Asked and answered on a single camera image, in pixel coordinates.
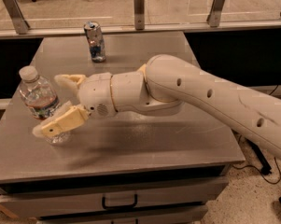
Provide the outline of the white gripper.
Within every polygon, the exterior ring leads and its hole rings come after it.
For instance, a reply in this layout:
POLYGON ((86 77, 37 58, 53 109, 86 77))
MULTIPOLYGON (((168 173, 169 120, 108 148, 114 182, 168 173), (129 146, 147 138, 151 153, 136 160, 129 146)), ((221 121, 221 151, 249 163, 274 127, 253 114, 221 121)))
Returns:
POLYGON ((33 128, 32 134, 39 138, 51 138, 82 126, 91 115, 94 119, 113 117, 117 111, 111 96, 110 73, 85 75, 60 74, 54 81, 62 88, 78 91, 81 105, 64 103, 54 114, 33 128))

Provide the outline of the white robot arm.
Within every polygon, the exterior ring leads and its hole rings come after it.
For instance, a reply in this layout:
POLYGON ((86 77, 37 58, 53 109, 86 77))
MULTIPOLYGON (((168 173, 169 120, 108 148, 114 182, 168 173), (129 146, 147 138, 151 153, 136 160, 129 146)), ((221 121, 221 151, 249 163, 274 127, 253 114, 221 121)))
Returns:
POLYGON ((57 75, 55 81, 71 90, 79 104, 62 105, 34 127, 36 137, 53 137, 89 118, 104 119, 125 111, 172 115, 188 103, 281 160, 281 99, 211 75, 175 56, 156 55, 128 73, 57 75))

